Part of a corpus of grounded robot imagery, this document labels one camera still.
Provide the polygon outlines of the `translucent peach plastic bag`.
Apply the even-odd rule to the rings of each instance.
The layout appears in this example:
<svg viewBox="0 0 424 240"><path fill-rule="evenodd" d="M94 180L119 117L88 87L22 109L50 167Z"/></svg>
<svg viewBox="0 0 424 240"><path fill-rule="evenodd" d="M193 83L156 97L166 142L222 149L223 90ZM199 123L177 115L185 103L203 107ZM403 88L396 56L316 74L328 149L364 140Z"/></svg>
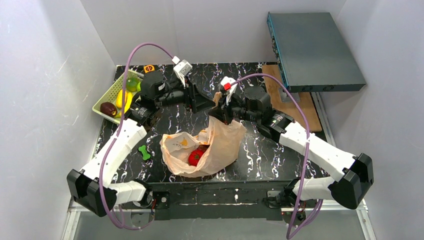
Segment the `translucent peach plastic bag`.
<svg viewBox="0 0 424 240"><path fill-rule="evenodd" d="M198 135L188 132L164 134L160 141L162 159L176 176L210 176L238 159L246 132L247 129L235 120L226 125L210 116L207 128Z"/></svg>

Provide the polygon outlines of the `red fake apple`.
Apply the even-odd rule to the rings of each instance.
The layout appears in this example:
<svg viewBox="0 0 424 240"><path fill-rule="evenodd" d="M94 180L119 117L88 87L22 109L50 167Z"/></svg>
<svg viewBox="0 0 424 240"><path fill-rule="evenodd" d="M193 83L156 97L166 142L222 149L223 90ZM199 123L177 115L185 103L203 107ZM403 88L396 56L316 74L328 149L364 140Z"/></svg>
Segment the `red fake apple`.
<svg viewBox="0 0 424 240"><path fill-rule="evenodd" d="M204 151L200 150L200 149L195 149L193 150L190 155L188 156L188 164L190 166L194 166L196 167L200 161L200 159L202 158L204 154Z"/></svg>

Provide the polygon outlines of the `pale green plastic basket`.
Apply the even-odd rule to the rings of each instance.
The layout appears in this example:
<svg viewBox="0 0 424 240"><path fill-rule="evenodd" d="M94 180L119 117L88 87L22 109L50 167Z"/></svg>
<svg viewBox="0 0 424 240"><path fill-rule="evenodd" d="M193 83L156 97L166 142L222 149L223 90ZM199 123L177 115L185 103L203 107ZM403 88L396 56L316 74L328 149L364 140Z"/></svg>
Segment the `pale green plastic basket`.
<svg viewBox="0 0 424 240"><path fill-rule="evenodd" d="M128 78L137 78L140 82L144 78L144 74L136 72L134 70L129 69L128 70ZM115 105L118 93L122 90L123 85L123 79L124 79L124 73L121 74L121 76L118 77L118 79L111 85L111 87L103 94L103 96L94 104L92 107L92 111L96 114L100 115L101 117L105 118L106 120L119 125L120 124L120 118L118 117L111 117L101 112L101 104L104 102L109 102Z"/></svg>

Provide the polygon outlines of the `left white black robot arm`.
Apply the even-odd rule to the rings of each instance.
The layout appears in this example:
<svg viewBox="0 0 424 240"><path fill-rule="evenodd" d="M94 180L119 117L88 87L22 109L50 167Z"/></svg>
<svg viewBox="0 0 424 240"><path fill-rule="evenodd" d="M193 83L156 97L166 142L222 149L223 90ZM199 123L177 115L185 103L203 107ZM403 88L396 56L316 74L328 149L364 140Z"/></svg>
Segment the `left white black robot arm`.
<svg viewBox="0 0 424 240"><path fill-rule="evenodd" d="M215 103L186 77L166 81L160 71L144 74L140 91L117 131L97 155L80 170L71 170L67 183L73 200L104 217L114 206L139 202L149 206L152 187L142 180L112 183L113 176L133 148L145 138L161 116L161 108L184 105L192 113L211 109Z"/></svg>

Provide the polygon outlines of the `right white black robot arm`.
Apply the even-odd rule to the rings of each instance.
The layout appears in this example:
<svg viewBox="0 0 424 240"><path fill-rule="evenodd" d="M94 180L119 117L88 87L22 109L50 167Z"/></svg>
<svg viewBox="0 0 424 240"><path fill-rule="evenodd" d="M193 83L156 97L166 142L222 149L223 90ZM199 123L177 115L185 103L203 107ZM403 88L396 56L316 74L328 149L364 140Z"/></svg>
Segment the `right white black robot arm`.
<svg viewBox="0 0 424 240"><path fill-rule="evenodd" d="M249 87L243 98L223 93L208 114L226 125L234 119L252 122L264 137L306 154L328 173L328 177L292 180L281 196L291 204L297 197L301 201L334 200L355 210L374 183L370 156L343 151L310 133L293 117L273 108L270 95L261 87Z"/></svg>

